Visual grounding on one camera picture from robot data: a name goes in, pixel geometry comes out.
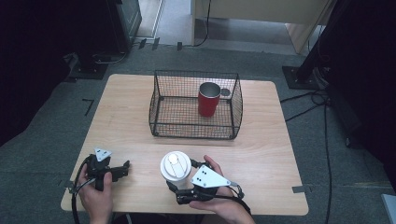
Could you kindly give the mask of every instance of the white cup lid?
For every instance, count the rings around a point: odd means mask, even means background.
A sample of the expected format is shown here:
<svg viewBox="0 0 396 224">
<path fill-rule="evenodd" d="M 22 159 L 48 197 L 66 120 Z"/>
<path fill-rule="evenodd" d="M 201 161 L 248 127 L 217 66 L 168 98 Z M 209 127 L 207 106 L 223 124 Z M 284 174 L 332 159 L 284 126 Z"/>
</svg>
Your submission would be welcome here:
<svg viewBox="0 0 396 224">
<path fill-rule="evenodd" d="M 161 161 L 161 173 L 169 181 L 184 179 L 190 174 L 190 171 L 190 158 L 183 152 L 169 152 Z"/>
</svg>

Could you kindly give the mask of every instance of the red cup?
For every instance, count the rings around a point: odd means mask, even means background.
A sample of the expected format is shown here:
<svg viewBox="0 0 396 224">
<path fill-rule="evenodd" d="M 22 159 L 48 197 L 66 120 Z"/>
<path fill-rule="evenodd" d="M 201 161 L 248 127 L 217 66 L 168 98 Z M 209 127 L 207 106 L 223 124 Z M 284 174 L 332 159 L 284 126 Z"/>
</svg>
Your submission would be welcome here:
<svg viewBox="0 0 396 224">
<path fill-rule="evenodd" d="M 210 118 L 216 112 L 216 106 L 220 100 L 221 88 L 213 82 L 205 82 L 199 87 L 198 113 Z"/>
</svg>

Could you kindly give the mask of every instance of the cable on floor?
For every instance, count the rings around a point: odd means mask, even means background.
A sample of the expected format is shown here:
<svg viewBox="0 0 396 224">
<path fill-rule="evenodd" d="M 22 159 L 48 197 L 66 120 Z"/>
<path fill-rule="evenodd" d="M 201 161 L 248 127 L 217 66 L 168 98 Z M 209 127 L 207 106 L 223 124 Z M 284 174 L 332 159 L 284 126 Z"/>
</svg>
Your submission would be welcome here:
<svg viewBox="0 0 396 224">
<path fill-rule="evenodd" d="M 193 45 L 194 47 L 199 47 L 202 44 L 204 44 L 205 41 L 207 40 L 207 37 L 209 36 L 209 15 L 210 15 L 210 5 L 211 5 L 211 3 L 212 3 L 212 0 L 209 0 L 209 6 L 207 7 L 207 16 L 206 16 L 206 36 L 205 36 L 204 40 L 201 43 L 199 43 L 197 45 Z"/>
<path fill-rule="evenodd" d="M 293 96 L 284 100 L 281 100 L 280 103 L 285 103 L 287 101 L 290 100 L 295 100 L 295 99 L 299 99 L 302 97 L 305 97 L 307 95 L 311 96 L 311 101 L 312 103 L 314 103 L 315 105 L 308 108 L 307 110 L 305 110 L 304 112 L 297 114 L 293 117 L 291 117 L 290 119 L 286 119 L 286 121 L 289 121 L 291 119 L 295 119 L 299 116 L 301 116 L 302 114 L 305 114 L 306 112 L 315 109 L 321 105 L 324 105 L 324 140 L 325 140 L 325 149 L 326 149 L 326 162 L 327 162 L 327 167 L 328 167 L 328 177 L 329 177 L 329 196 L 328 196 L 328 202 L 327 202 L 327 211 L 326 211 L 326 219 L 325 219 L 325 224 L 329 223 L 329 219 L 330 219 L 330 211 L 331 211 L 331 207 L 332 207 L 332 167 L 330 165 L 330 155 L 329 155 L 329 139 L 328 139 L 328 127 L 327 127 L 327 107 L 329 105 L 329 97 L 324 97 L 326 94 L 319 94 L 319 91 L 311 91 L 311 92 L 307 92 L 301 95 L 297 95 L 297 96 Z M 320 98 L 322 99 L 322 102 L 317 102 L 314 100 L 314 96 L 320 96 Z"/>
<path fill-rule="evenodd" d="M 119 63 L 120 61 L 122 61 L 122 60 L 125 58 L 125 56 L 126 56 L 126 53 L 123 53 L 123 54 L 122 54 L 122 57 L 121 57 L 120 59 L 116 60 L 116 61 L 108 61 L 108 62 L 106 62 L 106 61 L 101 61 L 101 60 L 99 59 L 99 60 L 95 60 L 95 63 L 99 63 L 99 64 Z"/>
</svg>

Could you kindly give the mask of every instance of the black wire basket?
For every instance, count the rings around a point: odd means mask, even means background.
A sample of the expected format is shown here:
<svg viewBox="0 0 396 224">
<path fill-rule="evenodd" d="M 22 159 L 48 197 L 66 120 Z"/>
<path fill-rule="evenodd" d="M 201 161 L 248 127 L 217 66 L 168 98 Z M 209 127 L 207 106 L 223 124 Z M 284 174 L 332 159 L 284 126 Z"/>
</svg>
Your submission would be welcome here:
<svg viewBox="0 0 396 224">
<path fill-rule="evenodd" d="M 198 113 L 202 83 L 221 88 L 215 114 Z M 242 122 L 243 102 L 236 73 L 157 70 L 149 108 L 149 127 L 154 136 L 203 139 L 235 139 Z"/>
</svg>

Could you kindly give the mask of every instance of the wire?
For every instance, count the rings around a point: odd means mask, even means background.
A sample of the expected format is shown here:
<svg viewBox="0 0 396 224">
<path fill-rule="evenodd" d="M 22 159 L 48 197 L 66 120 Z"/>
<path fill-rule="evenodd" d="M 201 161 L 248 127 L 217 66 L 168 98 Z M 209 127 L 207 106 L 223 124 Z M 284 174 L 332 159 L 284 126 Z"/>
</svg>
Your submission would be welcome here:
<svg viewBox="0 0 396 224">
<path fill-rule="evenodd" d="M 210 5 L 211 5 L 211 3 L 212 3 L 212 0 L 209 0 L 209 6 L 207 7 L 207 16 L 206 16 L 206 36 L 205 36 L 205 39 L 200 44 L 193 45 L 193 47 L 199 47 L 202 44 L 204 44 L 205 41 L 207 40 L 207 37 L 209 36 L 209 15 L 210 15 Z"/>
<path fill-rule="evenodd" d="M 99 61 L 95 61 L 95 63 L 99 63 L 99 64 L 119 63 L 120 61 L 122 61 L 122 60 L 125 58 L 125 55 L 126 55 L 126 53 L 123 53 L 122 57 L 121 57 L 120 59 L 116 60 L 116 61 L 101 62 L 101 61 L 99 60 Z"/>
<path fill-rule="evenodd" d="M 125 215 L 126 219 L 128 220 L 128 224 L 132 224 L 131 216 L 128 214 Z"/>
<path fill-rule="evenodd" d="M 312 106 L 311 108 L 305 110 L 305 112 L 302 112 L 298 115 L 295 115 L 293 117 L 291 117 L 290 119 L 286 119 L 286 121 L 294 119 L 299 117 L 300 115 L 314 109 L 317 108 L 321 105 L 324 105 L 324 139 L 325 139 L 325 149 L 326 149 L 326 162 L 327 162 L 327 167 L 328 167 L 328 177 L 329 177 L 329 196 L 328 196 L 328 202 L 327 202 L 327 212 L 326 212 L 326 220 L 325 223 L 328 224 L 329 223 L 329 218 L 330 218 L 330 211 L 331 211 L 331 207 L 332 207 L 332 167 L 330 165 L 330 153 L 329 153 L 329 139 L 328 139 L 328 128 L 327 128 L 327 106 L 329 103 L 329 97 L 324 98 L 323 94 L 318 94 L 318 91 L 314 91 L 314 92 L 308 92 L 302 95 L 297 95 L 297 96 L 293 96 L 290 97 L 288 99 L 282 100 L 281 103 L 286 102 L 288 100 L 294 100 L 294 99 L 298 99 L 301 97 L 304 97 L 306 95 L 311 94 L 311 101 L 315 104 L 314 106 Z M 315 95 L 319 95 L 321 97 L 321 99 L 323 100 L 323 102 L 316 102 L 314 100 L 314 96 Z"/>
<path fill-rule="evenodd" d="M 215 195 L 214 197 L 220 198 L 220 199 L 233 200 L 234 202 L 241 204 L 245 208 L 245 210 L 251 215 L 250 208 L 248 207 L 248 205 L 242 199 L 240 199 L 238 197 L 230 197 L 230 196 L 223 196 L 223 195 Z"/>
<path fill-rule="evenodd" d="M 236 195 L 238 195 L 238 192 L 236 192 L 235 189 L 231 188 L 230 186 L 227 186 L 227 188 L 231 189 Z"/>
<path fill-rule="evenodd" d="M 329 223 L 330 218 L 330 209 L 332 206 L 332 167 L 330 165 L 330 157 L 329 157 L 329 140 L 327 135 L 327 104 L 324 105 L 324 139 L 325 139 L 325 147 L 326 147 L 326 160 L 329 174 L 329 198 L 327 203 L 327 213 L 326 213 L 326 224 Z"/>
<path fill-rule="evenodd" d="M 95 178 L 89 179 L 89 180 L 85 181 L 85 183 L 83 183 L 82 185 L 78 186 L 75 194 L 77 195 L 79 190 L 82 189 L 82 187 L 91 184 L 93 181 L 95 181 Z"/>
<path fill-rule="evenodd" d="M 290 120 L 292 120 L 292 119 L 295 119 L 295 118 L 297 118 L 297 117 L 300 117 L 301 115 L 303 115 L 303 114 L 305 114 L 305 113 L 307 113 L 307 112 L 309 112 L 309 111 L 311 111 L 311 110 L 313 110 L 313 109 L 315 109 L 315 108 L 317 108 L 317 107 L 320 107 L 320 106 L 322 106 L 322 105 L 325 105 L 325 104 L 326 104 L 326 99 L 323 97 L 322 94 L 319 94 L 319 93 L 318 93 L 319 91 L 311 91 L 311 92 L 307 92 L 307 93 L 304 93 L 304 94 L 301 94 L 301 95 L 296 95 L 296 96 L 293 96 L 293 97 L 290 97 L 290 98 L 281 100 L 280 103 L 282 104 L 282 103 L 285 103 L 285 102 L 290 101 L 290 100 L 295 100 L 295 99 L 298 99 L 298 98 L 301 98 L 301 97 L 310 95 L 310 96 L 311 96 L 311 101 L 312 101 L 312 103 L 315 104 L 314 106 L 312 106 L 312 107 L 306 109 L 305 111 L 303 111 L 303 112 L 301 112 L 301 113 L 299 113 L 299 114 L 297 114 L 297 115 L 294 115 L 294 116 L 292 116 L 292 117 L 289 118 L 289 119 L 285 119 L 285 122 L 290 121 Z M 319 103 L 316 102 L 316 101 L 314 100 L 314 96 L 320 96 L 320 98 L 322 99 L 322 102 L 319 102 Z"/>
<path fill-rule="evenodd" d="M 301 112 L 300 114 L 294 115 L 293 117 L 291 117 L 289 119 L 285 119 L 285 122 L 288 122 L 289 120 L 292 120 L 292 119 L 295 119 L 297 117 L 300 117 L 301 115 L 306 114 L 307 112 L 309 112 L 309 111 L 311 111 L 311 110 L 313 110 L 313 109 L 315 109 L 317 107 L 320 107 L 320 105 L 314 105 L 314 106 L 310 107 L 309 109 L 305 110 L 304 112 Z"/>
<path fill-rule="evenodd" d="M 76 178 L 75 178 L 75 182 L 73 184 L 73 189 L 75 189 L 77 187 L 78 178 L 79 178 L 79 175 L 81 174 L 82 167 L 84 166 L 85 163 L 87 163 L 88 158 L 89 157 L 85 158 L 85 160 L 82 162 L 82 164 L 78 168 L 78 172 L 77 172 L 77 175 L 76 175 Z M 77 194 L 73 193 L 72 194 L 72 211 L 73 211 L 73 219 L 75 220 L 75 223 L 79 224 L 77 206 L 76 206 L 76 197 L 77 197 Z"/>
<path fill-rule="evenodd" d="M 328 71 L 325 71 L 325 68 L 323 67 L 315 67 L 314 68 L 314 74 L 315 77 L 317 78 L 317 81 L 321 83 L 321 85 L 326 89 L 329 86 L 329 83 L 326 81 L 326 76 L 324 73 L 328 73 Z"/>
</svg>

